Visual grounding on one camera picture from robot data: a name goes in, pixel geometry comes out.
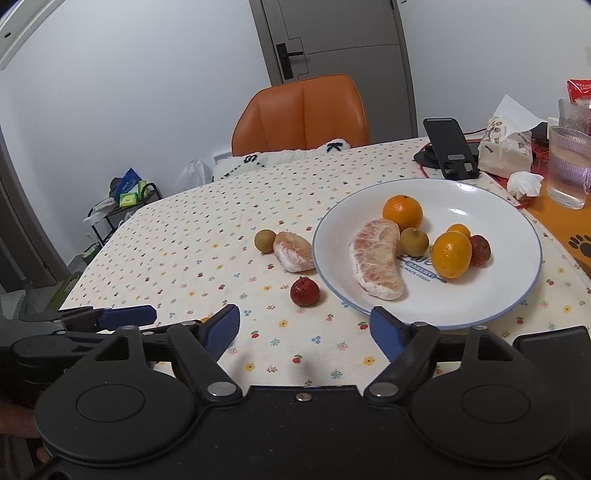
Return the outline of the person's left hand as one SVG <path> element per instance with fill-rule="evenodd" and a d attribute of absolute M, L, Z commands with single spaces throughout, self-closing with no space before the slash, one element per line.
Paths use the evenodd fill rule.
<path fill-rule="evenodd" d="M 38 438 L 34 411 L 1 402 L 1 466 L 31 463 L 33 454 L 28 439 Z"/>

